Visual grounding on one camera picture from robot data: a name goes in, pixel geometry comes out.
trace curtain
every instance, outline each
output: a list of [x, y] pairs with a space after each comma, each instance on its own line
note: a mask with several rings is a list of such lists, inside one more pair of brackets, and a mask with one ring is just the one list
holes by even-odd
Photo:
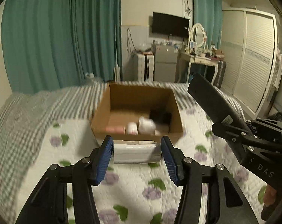
[[222, 31], [222, 0], [193, 0], [194, 24], [200, 23], [206, 31], [209, 48], [219, 49]]
[[6, 0], [1, 42], [12, 90], [83, 85], [87, 72], [112, 80], [120, 19], [120, 0]]

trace white label sticker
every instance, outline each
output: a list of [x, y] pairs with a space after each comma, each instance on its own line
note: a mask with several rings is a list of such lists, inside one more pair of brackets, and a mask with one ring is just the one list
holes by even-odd
[[223, 124], [230, 125], [233, 122], [233, 119], [230, 115], [227, 115], [227, 117], [222, 121]]

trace vanity table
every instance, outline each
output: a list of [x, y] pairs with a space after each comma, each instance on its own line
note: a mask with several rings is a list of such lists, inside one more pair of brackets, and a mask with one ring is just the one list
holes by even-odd
[[214, 84], [215, 78], [216, 78], [217, 73], [218, 73], [218, 60], [211, 60], [211, 59], [206, 58], [206, 57], [194, 56], [194, 55], [187, 54], [185, 52], [180, 52], [180, 55], [179, 55], [179, 60], [178, 60], [178, 63], [176, 65], [176, 72], [177, 72], [176, 78], [178, 78], [176, 80], [176, 82], [180, 82], [181, 73], [183, 71], [185, 71], [184, 69], [187, 66], [188, 66], [188, 74], [187, 74], [186, 83], [189, 82], [189, 76], [190, 76], [192, 64], [214, 66], [215, 67], [215, 73], [214, 73], [214, 76], [213, 76], [213, 79], [212, 79], [212, 82], [211, 82], [212, 85]]

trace wardrobe door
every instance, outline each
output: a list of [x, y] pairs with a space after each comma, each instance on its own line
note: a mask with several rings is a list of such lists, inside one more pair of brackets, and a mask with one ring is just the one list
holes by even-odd
[[245, 55], [233, 95], [256, 112], [270, 76], [274, 54], [274, 22], [263, 15], [246, 13]]
[[223, 11], [221, 50], [225, 53], [226, 69], [221, 90], [233, 93], [242, 59], [245, 18], [243, 11]]

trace black robotic device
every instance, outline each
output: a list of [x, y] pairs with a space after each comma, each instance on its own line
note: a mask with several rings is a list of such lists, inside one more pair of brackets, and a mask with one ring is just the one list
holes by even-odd
[[[276, 202], [264, 207], [261, 217], [266, 224], [282, 223], [282, 122], [259, 118], [244, 122], [198, 74], [188, 92], [214, 122], [212, 132], [227, 141], [239, 163], [277, 190]], [[202, 183], [208, 183], [206, 224], [258, 223], [246, 197], [224, 165], [200, 165], [174, 148], [166, 136], [161, 140], [161, 148], [171, 180], [183, 186], [174, 224], [198, 223]], [[73, 184], [76, 224], [99, 224], [91, 186], [103, 180], [112, 151], [113, 139], [106, 136], [101, 147], [76, 164], [51, 165], [28, 198], [16, 224], [67, 224], [67, 183]]]

